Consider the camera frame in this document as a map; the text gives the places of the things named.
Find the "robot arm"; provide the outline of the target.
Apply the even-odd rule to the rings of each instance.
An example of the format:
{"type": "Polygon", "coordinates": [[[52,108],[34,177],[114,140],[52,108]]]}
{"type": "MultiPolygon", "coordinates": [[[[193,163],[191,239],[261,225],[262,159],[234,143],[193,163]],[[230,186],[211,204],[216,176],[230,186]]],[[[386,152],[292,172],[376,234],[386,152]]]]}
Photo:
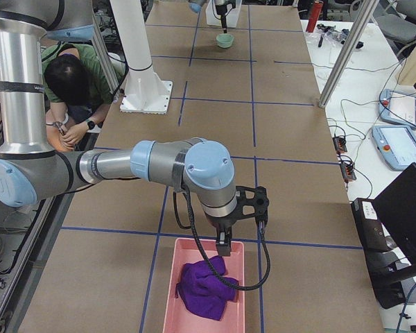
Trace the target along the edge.
{"type": "MultiPolygon", "coordinates": [[[[188,0],[189,8],[195,12],[199,13],[202,9],[202,6],[205,5],[208,0],[188,0]]],[[[215,17],[216,18],[226,18],[227,13],[231,9],[236,8],[236,1],[235,0],[213,0],[214,3],[214,10],[215,10],[215,17]]]]}
{"type": "Polygon", "coordinates": [[[237,206],[234,165],[220,143],[141,141],[124,151],[59,153],[46,138],[40,40],[94,36],[91,1],[0,1],[0,201],[21,207],[79,187],[129,176],[194,192],[230,252],[237,206]]]}

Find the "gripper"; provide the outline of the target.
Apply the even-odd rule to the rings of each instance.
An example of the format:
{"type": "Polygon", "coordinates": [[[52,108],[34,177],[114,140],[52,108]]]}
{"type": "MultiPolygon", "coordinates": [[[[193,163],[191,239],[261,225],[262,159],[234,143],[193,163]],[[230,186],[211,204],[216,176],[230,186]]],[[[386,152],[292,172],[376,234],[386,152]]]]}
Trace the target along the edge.
{"type": "Polygon", "coordinates": [[[234,9],[234,0],[214,0],[214,8],[219,19],[226,18],[228,6],[231,6],[231,9],[234,9]]]}
{"type": "Polygon", "coordinates": [[[234,217],[234,209],[207,208],[205,211],[207,220],[217,230],[216,250],[219,256],[230,256],[231,254],[231,238],[232,226],[236,223],[234,217]]]}

